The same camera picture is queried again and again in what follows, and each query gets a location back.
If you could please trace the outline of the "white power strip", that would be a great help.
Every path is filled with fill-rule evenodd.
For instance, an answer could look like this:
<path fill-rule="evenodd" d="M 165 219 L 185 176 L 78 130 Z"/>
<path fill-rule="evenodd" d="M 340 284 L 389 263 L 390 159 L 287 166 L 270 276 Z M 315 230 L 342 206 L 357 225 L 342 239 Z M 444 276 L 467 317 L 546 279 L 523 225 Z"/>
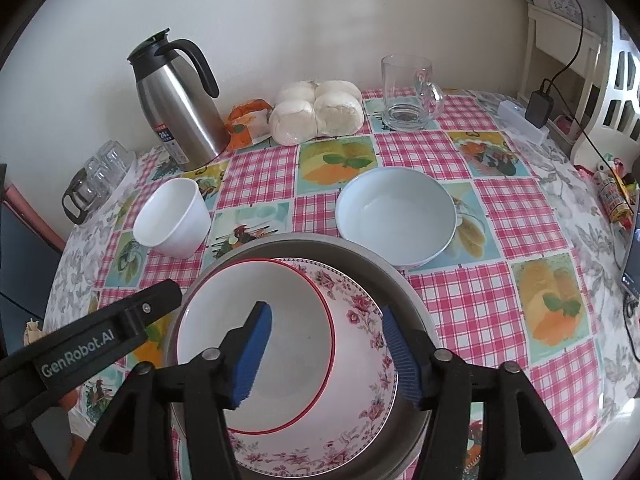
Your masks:
<path fill-rule="evenodd" d="M 499 103 L 498 116 L 508 125 L 511 131 L 530 143 L 540 145 L 548 138 L 549 128 L 547 126 L 534 126 L 525 117 L 524 108 L 512 101 L 504 100 Z"/>

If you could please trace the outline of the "colourful candy tube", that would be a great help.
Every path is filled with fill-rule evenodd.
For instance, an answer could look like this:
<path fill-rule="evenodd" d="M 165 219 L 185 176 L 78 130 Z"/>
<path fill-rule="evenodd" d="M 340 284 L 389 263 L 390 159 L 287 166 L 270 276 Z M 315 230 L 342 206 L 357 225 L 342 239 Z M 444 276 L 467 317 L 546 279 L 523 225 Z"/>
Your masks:
<path fill-rule="evenodd" d="M 632 210 L 620 186 L 620 179 L 611 171 L 599 170 L 594 173 L 594 182 L 608 220 L 629 228 Z"/>

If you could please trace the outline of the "large stainless steel pan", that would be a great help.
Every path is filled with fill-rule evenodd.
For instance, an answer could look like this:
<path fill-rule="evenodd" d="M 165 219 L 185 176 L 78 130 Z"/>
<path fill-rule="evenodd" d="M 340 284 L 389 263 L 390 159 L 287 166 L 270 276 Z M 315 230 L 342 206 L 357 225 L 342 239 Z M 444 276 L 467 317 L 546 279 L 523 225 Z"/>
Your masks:
<path fill-rule="evenodd" d="M 258 238 L 217 259 L 184 293 L 164 364 L 218 346 L 258 301 L 272 311 L 269 342 L 250 395 L 226 415 L 242 477 L 401 477 L 420 454 L 428 416 L 399 391 L 382 307 L 434 330 L 408 281 L 338 237 Z"/>

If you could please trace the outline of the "upturned drinking glass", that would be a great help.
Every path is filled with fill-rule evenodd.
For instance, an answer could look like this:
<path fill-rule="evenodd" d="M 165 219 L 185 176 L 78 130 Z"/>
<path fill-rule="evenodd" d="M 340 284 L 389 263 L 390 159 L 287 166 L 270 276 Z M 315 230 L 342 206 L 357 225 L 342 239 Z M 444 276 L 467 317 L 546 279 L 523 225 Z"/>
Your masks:
<path fill-rule="evenodd" d="M 113 176 L 107 164 L 96 156 L 91 156 L 85 163 L 88 187 L 102 198 L 107 198 L 114 191 Z"/>
<path fill-rule="evenodd" d="M 126 150 L 122 144 L 115 140 L 104 143 L 99 148 L 98 157 L 102 160 L 108 177 L 114 183 L 122 180 L 136 161 L 134 152 Z"/>

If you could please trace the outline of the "checked picture tablecloth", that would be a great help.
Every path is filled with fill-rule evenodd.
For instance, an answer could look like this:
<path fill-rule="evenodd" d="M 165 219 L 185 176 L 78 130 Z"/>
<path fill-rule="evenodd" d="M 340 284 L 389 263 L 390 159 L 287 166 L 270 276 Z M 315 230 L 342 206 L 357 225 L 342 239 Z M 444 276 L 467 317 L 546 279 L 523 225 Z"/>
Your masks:
<path fill-rule="evenodd" d="M 624 309 L 615 233 L 596 190 L 552 140 L 520 140 L 499 97 L 457 92 L 423 132 L 391 132 L 378 92 L 352 138 L 282 148 L 270 142 L 194 171 L 212 215 L 208 242 L 186 260 L 139 248 L 134 219 L 178 169 L 161 148 L 91 226 L 70 233 L 44 327 L 57 328 L 138 288 L 189 286 L 236 243 L 285 231 L 333 235 L 338 191 L 371 168 L 439 180 L 462 226 L 434 262 L 408 274 L 439 337 L 463 359 L 522 364 L 573 445 L 582 475 L 611 479 L 639 440 L 638 318 Z"/>

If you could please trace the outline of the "stainless steel thermos jug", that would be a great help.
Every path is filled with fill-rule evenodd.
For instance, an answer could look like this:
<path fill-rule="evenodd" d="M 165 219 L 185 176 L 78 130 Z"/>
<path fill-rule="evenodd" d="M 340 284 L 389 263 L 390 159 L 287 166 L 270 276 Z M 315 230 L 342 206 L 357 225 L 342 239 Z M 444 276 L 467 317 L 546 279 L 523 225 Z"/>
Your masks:
<path fill-rule="evenodd" d="M 219 87 L 200 47 L 168 39 L 163 29 L 127 58 L 146 121 L 184 171 L 208 165 L 228 148 L 230 133 L 215 100 Z"/>

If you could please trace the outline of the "smartphone with lit screen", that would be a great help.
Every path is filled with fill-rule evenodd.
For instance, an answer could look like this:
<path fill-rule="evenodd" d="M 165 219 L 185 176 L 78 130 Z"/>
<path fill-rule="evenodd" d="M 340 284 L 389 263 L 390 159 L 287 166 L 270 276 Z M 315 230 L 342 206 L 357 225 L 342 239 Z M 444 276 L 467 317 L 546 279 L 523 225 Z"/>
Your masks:
<path fill-rule="evenodd" d="M 626 251 L 620 282 L 635 300 L 640 299 L 640 214 L 634 217 L 634 227 Z"/>

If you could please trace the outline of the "strawberry pattern bowl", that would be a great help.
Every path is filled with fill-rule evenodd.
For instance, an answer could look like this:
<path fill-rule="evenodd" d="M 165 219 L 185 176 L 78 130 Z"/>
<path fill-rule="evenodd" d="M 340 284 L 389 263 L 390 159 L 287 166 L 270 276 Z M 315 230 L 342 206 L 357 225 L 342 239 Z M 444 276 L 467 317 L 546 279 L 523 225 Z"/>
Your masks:
<path fill-rule="evenodd" d="M 219 346 L 257 301 L 270 305 L 272 329 L 250 394 L 227 415 L 240 434 L 271 434 L 298 422 L 322 395 L 335 360 L 333 318 L 318 287 L 289 264 L 250 259 L 209 272 L 184 300 L 177 362 Z"/>

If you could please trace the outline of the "orange snack packet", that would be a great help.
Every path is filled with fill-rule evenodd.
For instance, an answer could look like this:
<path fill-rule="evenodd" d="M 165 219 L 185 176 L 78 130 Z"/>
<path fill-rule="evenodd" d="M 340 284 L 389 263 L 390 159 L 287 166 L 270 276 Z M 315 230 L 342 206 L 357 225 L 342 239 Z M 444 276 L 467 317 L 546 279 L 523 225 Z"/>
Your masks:
<path fill-rule="evenodd" d="M 232 108 L 224 126 L 230 134 L 229 152 L 250 148 L 270 138 L 269 118 L 273 107 L 263 99 L 250 100 Z"/>

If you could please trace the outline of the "white angular bowl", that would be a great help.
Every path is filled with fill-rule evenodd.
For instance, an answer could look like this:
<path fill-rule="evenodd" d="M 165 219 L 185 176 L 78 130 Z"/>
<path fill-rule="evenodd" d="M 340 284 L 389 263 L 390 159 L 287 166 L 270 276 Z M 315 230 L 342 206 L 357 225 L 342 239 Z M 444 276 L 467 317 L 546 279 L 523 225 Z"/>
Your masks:
<path fill-rule="evenodd" d="M 198 184 L 175 178 L 163 183 L 142 206 L 132 236 L 166 257 L 186 259 L 204 242 L 211 223 Z"/>

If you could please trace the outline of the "clear glass mug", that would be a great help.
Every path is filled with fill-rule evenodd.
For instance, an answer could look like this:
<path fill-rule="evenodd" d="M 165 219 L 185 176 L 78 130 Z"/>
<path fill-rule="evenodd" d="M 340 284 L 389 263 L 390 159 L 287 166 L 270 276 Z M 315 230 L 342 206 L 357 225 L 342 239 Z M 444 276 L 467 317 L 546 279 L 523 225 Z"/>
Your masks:
<path fill-rule="evenodd" d="M 395 131 L 425 130 L 442 114 L 445 95 L 433 81 L 433 65 L 427 58 L 389 54 L 381 60 L 383 83 L 382 121 Z"/>

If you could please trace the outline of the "light blue small bowl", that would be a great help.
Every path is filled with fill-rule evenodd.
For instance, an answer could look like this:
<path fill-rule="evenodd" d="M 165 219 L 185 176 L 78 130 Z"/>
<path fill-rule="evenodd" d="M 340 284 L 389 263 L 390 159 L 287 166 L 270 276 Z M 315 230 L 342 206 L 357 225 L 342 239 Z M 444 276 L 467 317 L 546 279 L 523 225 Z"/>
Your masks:
<path fill-rule="evenodd" d="M 372 169 L 338 194 L 335 222 L 344 240 L 375 252 L 392 266 L 424 266 L 450 244 L 457 208 L 427 174 L 401 167 Z"/>

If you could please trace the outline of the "black power adapter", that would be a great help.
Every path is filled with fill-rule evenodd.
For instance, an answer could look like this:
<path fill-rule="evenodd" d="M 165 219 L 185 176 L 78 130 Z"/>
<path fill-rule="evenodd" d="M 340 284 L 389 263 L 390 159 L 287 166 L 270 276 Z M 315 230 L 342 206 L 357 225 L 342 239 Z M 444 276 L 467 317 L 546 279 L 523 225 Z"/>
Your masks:
<path fill-rule="evenodd" d="M 540 87 L 533 91 L 526 106 L 525 119 L 536 128 L 541 129 L 549 119 L 554 107 L 548 84 L 543 81 Z"/>

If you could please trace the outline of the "crumpled beige cloth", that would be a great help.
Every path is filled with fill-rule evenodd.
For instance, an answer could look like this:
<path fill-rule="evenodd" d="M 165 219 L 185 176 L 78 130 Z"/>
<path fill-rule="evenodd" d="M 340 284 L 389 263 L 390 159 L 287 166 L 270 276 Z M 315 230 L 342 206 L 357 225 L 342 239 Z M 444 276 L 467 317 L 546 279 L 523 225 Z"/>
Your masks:
<path fill-rule="evenodd" d="M 26 322 L 24 334 L 23 334 L 23 346 L 29 346 L 35 341 L 41 339 L 44 336 L 42 330 L 40 330 L 39 322 L 37 320 L 29 320 Z"/>

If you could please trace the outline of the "pink floral round plate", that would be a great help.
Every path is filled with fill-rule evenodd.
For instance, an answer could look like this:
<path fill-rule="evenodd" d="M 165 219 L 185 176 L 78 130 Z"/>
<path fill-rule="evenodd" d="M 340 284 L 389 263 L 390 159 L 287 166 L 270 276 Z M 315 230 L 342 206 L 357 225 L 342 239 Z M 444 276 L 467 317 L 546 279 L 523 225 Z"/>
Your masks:
<path fill-rule="evenodd" d="M 334 367 L 322 396 L 291 427 L 264 436 L 230 434 L 240 466 L 276 478 L 328 474 L 354 460 L 382 431 L 395 402 L 397 374 L 382 313 L 343 272 L 305 258 L 281 257 L 317 285 L 334 321 Z"/>

